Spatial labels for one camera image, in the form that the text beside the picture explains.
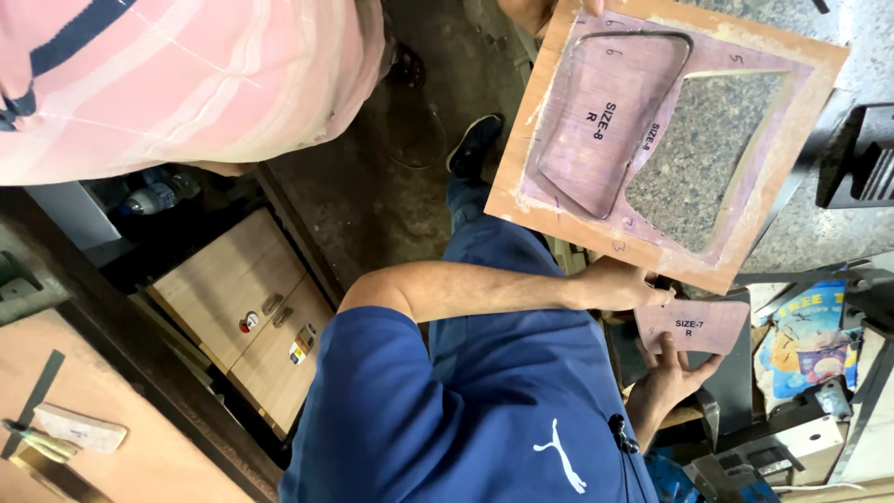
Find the concrete floor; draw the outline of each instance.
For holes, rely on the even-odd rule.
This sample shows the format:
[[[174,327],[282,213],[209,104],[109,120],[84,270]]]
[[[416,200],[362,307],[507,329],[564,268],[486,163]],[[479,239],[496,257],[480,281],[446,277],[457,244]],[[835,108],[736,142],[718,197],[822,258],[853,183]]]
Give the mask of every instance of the concrete floor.
[[[527,54],[494,0],[388,0],[384,8],[397,39],[426,64],[423,89],[380,83],[342,136],[268,163],[346,289],[368,271],[441,257],[450,239],[446,154],[481,115],[512,124],[524,92],[514,62]]]

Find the hand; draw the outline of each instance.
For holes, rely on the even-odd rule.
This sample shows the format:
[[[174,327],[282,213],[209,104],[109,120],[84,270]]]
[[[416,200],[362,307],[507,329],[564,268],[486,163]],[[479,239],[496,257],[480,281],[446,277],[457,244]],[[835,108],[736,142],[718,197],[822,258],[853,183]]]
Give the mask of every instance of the hand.
[[[498,0],[500,8],[531,35],[543,38],[559,0]],[[604,0],[582,0],[594,16],[603,13]]]
[[[641,305],[664,305],[676,292],[656,290],[645,281],[647,271],[602,257],[569,280],[576,300],[571,309],[625,311]]]
[[[635,415],[660,423],[674,405],[695,393],[723,361],[722,355],[712,354],[697,369],[690,369],[686,352],[677,351],[670,332],[661,334],[662,353],[658,355],[649,353],[641,341],[637,342],[649,373],[630,391],[627,411],[631,422],[636,422]]]

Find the puma logo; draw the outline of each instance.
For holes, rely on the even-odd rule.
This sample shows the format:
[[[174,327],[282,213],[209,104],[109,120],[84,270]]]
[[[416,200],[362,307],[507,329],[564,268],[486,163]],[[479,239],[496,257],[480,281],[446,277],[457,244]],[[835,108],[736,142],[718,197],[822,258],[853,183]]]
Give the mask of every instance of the puma logo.
[[[568,460],[568,457],[565,456],[565,451],[561,449],[561,442],[559,442],[559,432],[556,431],[556,422],[558,420],[552,420],[552,442],[546,444],[545,446],[534,446],[534,450],[540,452],[545,450],[546,448],[556,448],[559,451],[559,456],[561,456],[561,467],[565,470],[565,476],[568,477],[568,482],[571,482],[571,487],[574,488],[578,492],[578,494],[584,494],[584,488],[586,487],[586,482],[580,480],[577,473],[574,473],[574,470],[571,469],[571,462]]]

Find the person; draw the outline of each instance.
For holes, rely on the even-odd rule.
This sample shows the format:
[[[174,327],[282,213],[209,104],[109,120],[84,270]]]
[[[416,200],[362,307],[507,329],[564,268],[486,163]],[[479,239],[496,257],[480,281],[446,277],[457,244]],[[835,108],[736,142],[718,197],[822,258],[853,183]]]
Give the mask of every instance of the person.
[[[664,334],[622,403],[585,310],[672,292],[611,258],[566,277],[541,234],[485,215],[501,129],[479,119],[448,158],[443,260],[365,274],[321,334],[281,501],[657,500],[637,451],[722,357],[690,369]]]
[[[499,2],[537,33],[556,0]],[[384,76],[425,83],[380,0],[0,2],[0,61],[0,185],[242,175],[340,135]]]

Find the black sneaker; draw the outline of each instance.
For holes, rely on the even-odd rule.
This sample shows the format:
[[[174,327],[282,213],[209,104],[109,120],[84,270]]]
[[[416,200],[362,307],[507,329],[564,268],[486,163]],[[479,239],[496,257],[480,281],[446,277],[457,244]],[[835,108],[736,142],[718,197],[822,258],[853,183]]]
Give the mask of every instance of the black sneaker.
[[[460,144],[447,156],[447,170],[457,178],[478,178],[485,154],[500,138],[502,117],[485,115],[466,130]]]

